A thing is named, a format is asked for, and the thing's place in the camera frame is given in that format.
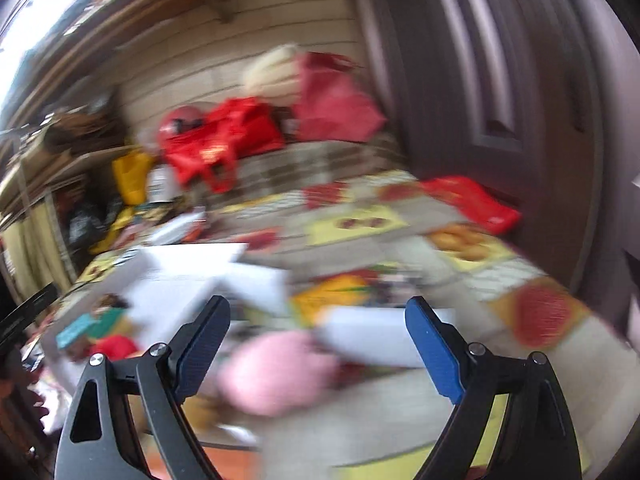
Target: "red shopping bag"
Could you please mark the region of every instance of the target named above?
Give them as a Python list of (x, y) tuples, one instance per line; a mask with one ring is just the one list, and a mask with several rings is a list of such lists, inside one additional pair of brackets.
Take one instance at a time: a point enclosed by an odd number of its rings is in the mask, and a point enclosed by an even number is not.
[(420, 185), (424, 192), (442, 200), (492, 235), (509, 231), (521, 218), (521, 213), (491, 197), (476, 181), (466, 176), (433, 178)]
[(385, 123), (373, 100), (354, 85), (349, 58), (307, 52), (298, 62), (301, 95), (293, 107), (300, 120), (298, 140), (366, 142)]
[[(269, 106), (255, 98), (229, 99), (207, 114), (203, 126), (176, 136), (160, 133), (159, 142), (180, 184), (200, 176), (215, 193), (233, 187), (238, 158), (285, 145)], [(222, 169), (222, 176), (214, 168)]]

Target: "wooden wall panel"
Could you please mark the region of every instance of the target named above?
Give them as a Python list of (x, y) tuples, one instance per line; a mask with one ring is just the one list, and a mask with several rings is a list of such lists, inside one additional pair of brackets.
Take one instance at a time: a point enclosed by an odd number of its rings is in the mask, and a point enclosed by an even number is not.
[(366, 66), (348, 0), (230, 4), (235, 10), (231, 23), (220, 23), (208, 7), (197, 7), (140, 35), (100, 67), (100, 79), (121, 85), (123, 112), (132, 131), (156, 126), (177, 105), (240, 95), (244, 67), (282, 43), (345, 54)]

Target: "patterned tablecloth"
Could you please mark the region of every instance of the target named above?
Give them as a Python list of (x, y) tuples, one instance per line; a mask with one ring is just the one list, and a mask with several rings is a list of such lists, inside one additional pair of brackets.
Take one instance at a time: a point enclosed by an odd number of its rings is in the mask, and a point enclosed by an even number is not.
[[(418, 292), (432, 306), (455, 310), (466, 340), (516, 357), (542, 348), (586, 450), (587, 479), (606, 466), (640, 413), (635, 352), (502, 241), (476, 232), (463, 248), (452, 246), (452, 238), (443, 239), (442, 234), (456, 235), (460, 226), (477, 230), (455, 208), (425, 195), (404, 171), (227, 205), (218, 209), (216, 219), (223, 229), (216, 240), (249, 242), (243, 261), (289, 269), (292, 295), (322, 277), (394, 262), (419, 276)], [(479, 248), (464, 252), (469, 245)], [(532, 285), (568, 301), (567, 312), (556, 319), (559, 327), (538, 344), (518, 330), (523, 314), (517, 297)], [(287, 326), (300, 315), (276, 321)], [(536, 323), (544, 316), (544, 310), (529, 311), (524, 319)], [(389, 467), (412, 478), (412, 468), (439, 436), (450, 410), (424, 370), (408, 370), (345, 388), (313, 408), (269, 420), (246, 416), (238, 424), (260, 437), (261, 478), (375, 479)], [(226, 434), (215, 431), (199, 437), (230, 444)], [(395, 462), (385, 460), (390, 457)]]

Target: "pink object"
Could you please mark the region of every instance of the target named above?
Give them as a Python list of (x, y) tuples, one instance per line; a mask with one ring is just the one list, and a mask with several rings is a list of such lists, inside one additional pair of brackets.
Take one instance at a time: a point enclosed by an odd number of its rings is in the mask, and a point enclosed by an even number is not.
[(112, 361), (125, 359), (137, 351), (136, 344), (128, 337), (120, 334), (98, 339), (91, 347), (91, 354), (105, 354)]
[(276, 416), (318, 402), (339, 367), (336, 356), (316, 349), (309, 332), (274, 332), (239, 346), (218, 380), (222, 394), (239, 410)]
[(348, 57), (307, 52), (299, 58), (300, 101), (293, 113), (300, 120), (298, 140), (367, 142), (385, 123), (371, 97), (347, 73)]

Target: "paper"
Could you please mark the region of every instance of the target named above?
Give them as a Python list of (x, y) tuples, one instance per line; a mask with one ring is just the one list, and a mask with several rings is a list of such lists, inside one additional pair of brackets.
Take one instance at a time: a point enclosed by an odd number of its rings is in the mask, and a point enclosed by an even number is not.
[(249, 264), (229, 264), (222, 285), (242, 301), (273, 316), (289, 316), (289, 271)]
[[(436, 314), (441, 321), (453, 324), (453, 309), (440, 309)], [(404, 308), (334, 306), (316, 333), (324, 346), (347, 361), (370, 366), (424, 368), (406, 329)]]
[(182, 324), (193, 320), (244, 248), (245, 244), (188, 244), (133, 251), (104, 280), (88, 286), (84, 296), (43, 333), (42, 350), (58, 382), (73, 393), (84, 364), (60, 355), (56, 335), (89, 312), (101, 295), (113, 293), (127, 301), (127, 319), (137, 327), (132, 339), (140, 349), (169, 342)]

